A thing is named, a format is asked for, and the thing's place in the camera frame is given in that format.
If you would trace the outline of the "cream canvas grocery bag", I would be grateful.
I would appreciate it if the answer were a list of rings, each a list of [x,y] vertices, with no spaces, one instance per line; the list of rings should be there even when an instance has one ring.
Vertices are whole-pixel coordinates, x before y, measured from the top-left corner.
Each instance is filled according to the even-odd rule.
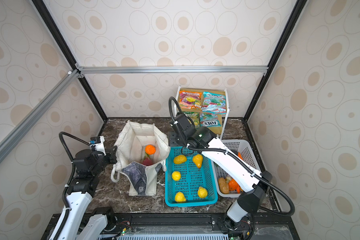
[[[156,147],[156,153],[150,155],[154,162],[151,166],[142,164],[147,145]],[[128,121],[115,146],[117,163],[113,165],[111,181],[117,183],[120,175],[124,175],[130,182],[129,196],[155,196],[158,172],[167,170],[166,159],[171,151],[167,135],[154,124]]]

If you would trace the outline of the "orange fruit candy bag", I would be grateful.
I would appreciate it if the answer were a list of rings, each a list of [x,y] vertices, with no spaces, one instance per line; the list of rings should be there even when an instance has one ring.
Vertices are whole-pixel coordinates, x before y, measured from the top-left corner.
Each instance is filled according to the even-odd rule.
[[[192,91],[179,92],[179,106],[183,109],[200,110],[202,93]]]

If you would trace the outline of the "pink dragon fruit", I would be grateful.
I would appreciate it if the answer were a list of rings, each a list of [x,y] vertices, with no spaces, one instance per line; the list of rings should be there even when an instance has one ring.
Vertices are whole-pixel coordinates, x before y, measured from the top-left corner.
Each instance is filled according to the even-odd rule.
[[[142,160],[142,164],[144,166],[151,166],[154,164],[154,162],[150,159],[150,156],[148,154],[145,154],[144,159]]]

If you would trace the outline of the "orange tangerine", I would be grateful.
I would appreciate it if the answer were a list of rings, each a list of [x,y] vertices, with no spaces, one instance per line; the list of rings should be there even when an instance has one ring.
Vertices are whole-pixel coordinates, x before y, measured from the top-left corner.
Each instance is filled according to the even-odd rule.
[[[145,147],[145,153],[146,155],[154,155],[156,153],[156,147],[154,145],[147,145]]]

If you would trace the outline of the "teal mint candy bag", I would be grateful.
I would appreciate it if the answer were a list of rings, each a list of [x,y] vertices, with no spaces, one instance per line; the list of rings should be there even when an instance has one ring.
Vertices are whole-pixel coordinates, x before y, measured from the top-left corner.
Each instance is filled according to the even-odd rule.
[[[202,112],[223,115],[227,112],[226,96],[211,92],[203,92]]]

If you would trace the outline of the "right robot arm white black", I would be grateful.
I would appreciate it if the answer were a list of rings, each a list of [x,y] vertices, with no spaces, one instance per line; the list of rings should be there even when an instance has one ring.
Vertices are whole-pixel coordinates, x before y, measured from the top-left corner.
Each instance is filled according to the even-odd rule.
[[[266,193],[272,175],[262,173],[240,159],[234,152],[206,127],[196,129],[186,115],[178,113],[171,116],[170,125],[180,138],[185,148],[201,153],[228,173],[244,192],[230,206],[224,219],[225,226],[234,230],[243,217],[258,212]]]

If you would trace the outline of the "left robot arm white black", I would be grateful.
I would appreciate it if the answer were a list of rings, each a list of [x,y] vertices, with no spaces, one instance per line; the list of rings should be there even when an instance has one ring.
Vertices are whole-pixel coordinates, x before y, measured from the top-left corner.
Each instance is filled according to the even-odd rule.
[[[100,173],[106,166],[115,164],[117,147],[100,150],[92,145],[76,153],[73,158],[74,177],[69,180],[63,191],[63,211],[51,233],[51,240],[95,240],[103,230],[116,226],[116,217],[111,207],[99,208],[92,212],[89,222],[81,233],[87,207],[95,196]]]

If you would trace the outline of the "yellow lemon upper left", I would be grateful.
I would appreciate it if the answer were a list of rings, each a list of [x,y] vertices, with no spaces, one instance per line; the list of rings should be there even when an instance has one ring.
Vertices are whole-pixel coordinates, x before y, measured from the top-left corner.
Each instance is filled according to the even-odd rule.
[[[174,164],[175,165],[183,164],[186,161],[187,161],[187,157],[185,155],[178,155],[178,156],[174,157]]]

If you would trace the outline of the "yellow lemon middle left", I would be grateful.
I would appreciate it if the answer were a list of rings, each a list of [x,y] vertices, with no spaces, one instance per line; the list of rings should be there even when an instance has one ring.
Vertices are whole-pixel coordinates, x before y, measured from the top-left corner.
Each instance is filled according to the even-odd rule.
[[[178,171],[174,171],[172,172],[172,175],[171,175],[173,181],[179,181],[182,177],[181,173],[178,172]]]

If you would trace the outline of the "teal plastic basket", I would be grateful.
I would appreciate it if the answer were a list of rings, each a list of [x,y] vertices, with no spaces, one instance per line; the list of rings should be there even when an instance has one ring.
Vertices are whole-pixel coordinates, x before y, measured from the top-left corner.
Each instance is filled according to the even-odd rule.
[[[180,165],[174,164],[174,157],[185,155],[187,161]],[[217,187],[213,180],[213,163],[206,157],[203,157],[203,165],[200,169],[193,163],[193,156],[197,155],[189,149],[182,147],[171,147],[169,156],[166,159],[166,177],[165,177],[165,201],[170,207],[197,207],[213,205],[218,201]],[[182,177],[179,181],[173,181],[172,172],[178,171]],[[198,197],[199,187],[204,187],[208,191],[205,199]],[[187,201],[176,203],[175,195],[182,192]]]

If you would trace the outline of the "yellow lemon bottom right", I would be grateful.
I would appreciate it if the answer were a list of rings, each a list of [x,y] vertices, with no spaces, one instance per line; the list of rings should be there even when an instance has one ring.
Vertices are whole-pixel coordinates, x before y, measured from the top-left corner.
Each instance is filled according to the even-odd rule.
[[[205,199],[208,196],[208,191],[204,187],[199,187],[198,189],[198,197],[201,199]]]

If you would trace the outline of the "silver aluminium crossbar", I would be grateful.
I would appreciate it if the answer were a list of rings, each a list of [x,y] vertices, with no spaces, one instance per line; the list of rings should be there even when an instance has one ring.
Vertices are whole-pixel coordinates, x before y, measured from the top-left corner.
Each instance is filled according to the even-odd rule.
[[[267,66],[79,67],[83,74],[266,73]]]
[[[57,100],[71,82],[79,77],[78,70],[69,73],[33,108],[30,113],[0,142],[0,164],[36,124],[36,122],[47,112],[51,105]]]

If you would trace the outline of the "orange carrot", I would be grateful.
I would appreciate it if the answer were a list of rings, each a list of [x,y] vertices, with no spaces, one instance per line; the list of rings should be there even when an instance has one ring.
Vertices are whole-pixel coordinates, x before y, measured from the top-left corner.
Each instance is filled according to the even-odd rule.
[[[237,194],[241,192],[241,188],[239,184],[234,179],[231,179],[228,184],[229,184],[229,191],[234,191]]]

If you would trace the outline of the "black corner frame post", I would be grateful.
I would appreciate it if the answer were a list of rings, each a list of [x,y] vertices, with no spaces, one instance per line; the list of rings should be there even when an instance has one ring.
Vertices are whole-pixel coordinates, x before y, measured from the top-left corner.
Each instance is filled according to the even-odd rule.
[[[301,16],[302,12],[304,11],[304,8],[307,4],[307,0],[298,0],[296,1],[296,4],[291,12],[290,17],[288,18],[288,21],[286,23],[286,26],[281,34],[281,37],[276,45],[276,48],[271,56],[270,62],[268,64],[268,70],[265,73],[265,75],[261,78],[261,81],[255,91],[255,94],[250,102],[250,105],[248,107],[248,110],[243,117],[243,123],[247,123],[252,112],[254,111],[258,100],[260,99],[260,96],[262,95],[262,92],[264,88],[267,85],[267,82],[269,78],[271,77],[272,72],[274,71],[276,64],[278,63],[280,56],[299,20],[299,17]]]
[[[92,90],[86,77],[79,70],[77,61],[76,61],[70,47],[68,46],[66,40],[64,39],[63,35],[61,34],[58,26],[56,25],[52,15],[50,14],[49,10],[47,9],[47,5],[44,3],[44,1],[40,1],[40,0],[32,0],[31,2],[35,6],[37,12],[41,16],[43,22],[47,26],[47,29],[51,33],[52,37],[54,38],[55,42],[57,43],[58,47],[60,48],[61,52],[63,53],[63,56],[67,60],[70,67],[73,70],[77,70],[79,72],[79,74],[80,74],[79,82],[81,83],[86,94],[88,95],[89,99],[91,100],[92,104],[94,105],[96,111],[100,115],[100,118],[103,120],[103,122],[106,122],[108,120],[108,117],[107,117],[105,111],[101,107],[101,104],[98,101],[97,97],[95,96],[95,93]]]

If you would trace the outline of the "black corner frame post right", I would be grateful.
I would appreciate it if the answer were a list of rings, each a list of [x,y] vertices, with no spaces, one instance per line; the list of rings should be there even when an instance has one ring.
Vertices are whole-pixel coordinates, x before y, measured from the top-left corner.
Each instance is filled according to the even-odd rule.
[[[267,82],[269,78],[271,77],[272,72],[274,71],[276,64],[278,63],[280,56],[299,20],[299,17],[301,16],[302,12],[304,11],[304,8],[307,4],[307,0],[298,0],[296,1],[296,4],[291,12],[290,17],[288,18],[288,21],[286,23],[286,26],[281,34],[281,37],[276,45],[276,48],[271,56],[270,62],[268,64],[268,70],[265,73],[265,75],[261,78],[261,81],[255,91],[255,94],[250,102],[250,105],[248,107],[248,110],[243,117],[243,123],[247,123],[252,112],[254,111],[258,100],[260,99],[260,96],[262,95],[262,92],[264,88],[267,85]]]

